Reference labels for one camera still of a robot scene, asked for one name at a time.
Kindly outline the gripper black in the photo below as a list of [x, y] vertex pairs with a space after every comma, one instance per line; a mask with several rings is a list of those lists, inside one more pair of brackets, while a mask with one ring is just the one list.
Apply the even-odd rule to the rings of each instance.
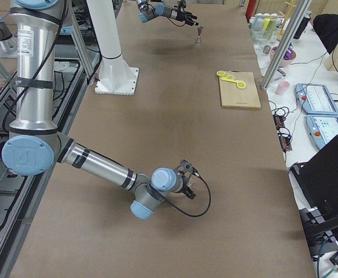
[[189, 199], [195, 198], [195, 193], [191, 189], [192, 185], [192, 175], [178, 174], [179, 187], [174, 191], [174, 193], [183, 193]]
[[176, 7], [174, 8], [174, 11], [176, 12], [175, 20], [184, 22], [186, 25], [189, 26], [197, 26], [197, 17], [188, 17], [184, 8]]

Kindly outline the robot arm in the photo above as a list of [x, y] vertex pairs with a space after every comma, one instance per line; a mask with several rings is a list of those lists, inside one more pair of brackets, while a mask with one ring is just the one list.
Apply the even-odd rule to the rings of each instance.
[[72, 9], [68, 1], [12, 1], [17, 24], [16, 117], [2, 149], [6, 167], [19, 175], [37, 175], [55, 163], [68, 163], [131, 191], [132, 213], [141, 220], [167, 200], [170, 193], [193, 199], [188, 186], [196, 173], [186, 160], [174, 168], [161, 167], [151, 177], [99, 154], [59, 131], [56, 115], [54, 47]]
[[184, 25], [199, 26], [199, 23], [196, 22], [197, 16], [186, 11], [186, 1], [178, 1], [175, 6], [168, 6], [163, 2], [158, 2], [155, 6], [152, 6], [148, 1], [136, 1], [136, 3], [142, 23], [146, 23], [157, 17], [165, 17], [171, 22], [175, 20], [182, 22]]

